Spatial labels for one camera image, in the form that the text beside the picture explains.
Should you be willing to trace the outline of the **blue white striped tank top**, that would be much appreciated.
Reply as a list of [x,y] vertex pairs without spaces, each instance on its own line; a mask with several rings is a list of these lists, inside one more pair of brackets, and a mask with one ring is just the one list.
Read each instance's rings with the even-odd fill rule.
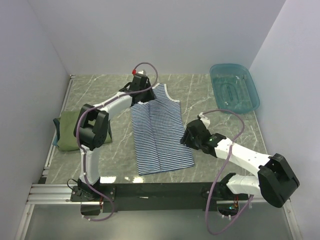
[[190,148],[180,143],[185,129],[181,104],[168,94],[167,85],[153,88],[155,99],[130,108],[133,141],[140,176],[191,168]]

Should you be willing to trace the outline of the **olive green tank top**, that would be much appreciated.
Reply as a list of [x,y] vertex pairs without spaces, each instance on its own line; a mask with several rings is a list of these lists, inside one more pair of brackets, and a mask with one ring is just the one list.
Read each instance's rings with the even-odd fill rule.
[[79,149],[74,128],[79,117],[79,110],[63,111],[60,118],[53,119],[58,139],[58,149],[62,152],[75,151]]

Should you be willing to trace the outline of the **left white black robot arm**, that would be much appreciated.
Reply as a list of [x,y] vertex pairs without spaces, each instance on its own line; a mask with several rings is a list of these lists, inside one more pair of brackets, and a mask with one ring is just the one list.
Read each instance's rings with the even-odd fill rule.
[[110,120],[120,112],[138,103],[154,100],[155,94],[150,79],[143,72],[133,74],[133,79],[108,100],[82,106],[74,136],[81,154],[80,181],[86,184],[82,195],[88,201],[96,200],[100,188],[95,185],[100,180],[99,148],[110,133]]

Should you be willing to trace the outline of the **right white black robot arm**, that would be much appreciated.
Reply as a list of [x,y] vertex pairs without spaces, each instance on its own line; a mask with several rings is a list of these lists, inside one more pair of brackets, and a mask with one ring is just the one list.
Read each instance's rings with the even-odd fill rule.
[[211,134],[210,121],[198,117],[186,125],[181,144],[215,158],[228,160],[247,170],[250,175],[227,174],[214,187],[217,200],[230,200],[236,195],[261,196],[270,205],[281,208],[300,186],[300,182],[281,154],[267,155],[233,143],[222,134]]

